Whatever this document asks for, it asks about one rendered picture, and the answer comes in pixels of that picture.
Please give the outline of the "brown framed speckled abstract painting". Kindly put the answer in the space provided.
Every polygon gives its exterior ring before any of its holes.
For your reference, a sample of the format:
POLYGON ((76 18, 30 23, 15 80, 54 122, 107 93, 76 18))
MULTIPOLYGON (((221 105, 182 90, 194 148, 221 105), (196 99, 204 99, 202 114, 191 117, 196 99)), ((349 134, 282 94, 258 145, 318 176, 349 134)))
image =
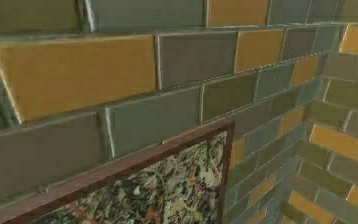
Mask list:
POLYGON ((221 224, 235 122, 221 119, 0 208, 0 224, 221 224))

